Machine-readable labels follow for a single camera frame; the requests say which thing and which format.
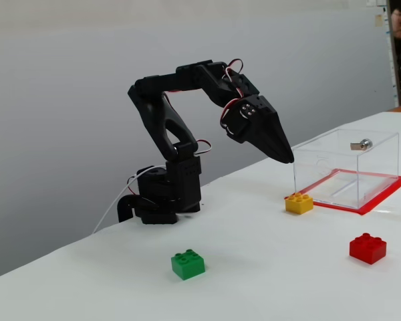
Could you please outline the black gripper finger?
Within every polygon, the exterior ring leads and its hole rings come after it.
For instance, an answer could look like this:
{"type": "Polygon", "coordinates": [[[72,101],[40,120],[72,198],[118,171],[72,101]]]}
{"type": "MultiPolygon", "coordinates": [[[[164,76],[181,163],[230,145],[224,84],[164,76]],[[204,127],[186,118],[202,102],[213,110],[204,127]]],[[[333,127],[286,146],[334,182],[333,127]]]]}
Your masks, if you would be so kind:
{"type": "Polygon", "coordinates": [[[264,96],[259,96],[258,116],[261,121],[260,147],[269,158],[280,163],[293,163],[294,155],[284,133],[277,111],[264,96]]]}
{"type": "Polygon", "coordinates": [[[255,108],[246,104],[240,109],[240,114],[247,121],[242,133],[243,140],[251,143],[269,158],[289,164],[290,145],[278,113],[266,106],[255,108]]]}

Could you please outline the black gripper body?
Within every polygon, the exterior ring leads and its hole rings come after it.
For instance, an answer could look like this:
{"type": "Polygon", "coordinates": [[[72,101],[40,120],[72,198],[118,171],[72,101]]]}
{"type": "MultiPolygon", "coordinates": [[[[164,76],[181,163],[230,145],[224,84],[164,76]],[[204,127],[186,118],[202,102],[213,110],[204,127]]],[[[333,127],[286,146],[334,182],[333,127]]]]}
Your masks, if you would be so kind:
{"type": "Polygon", "coordinates": [[[259,130],[261,121],[258,116],[259,95],[233,98],[223,110],[220,125],[227,136],[242,144],[260,144],[259,130]]]}

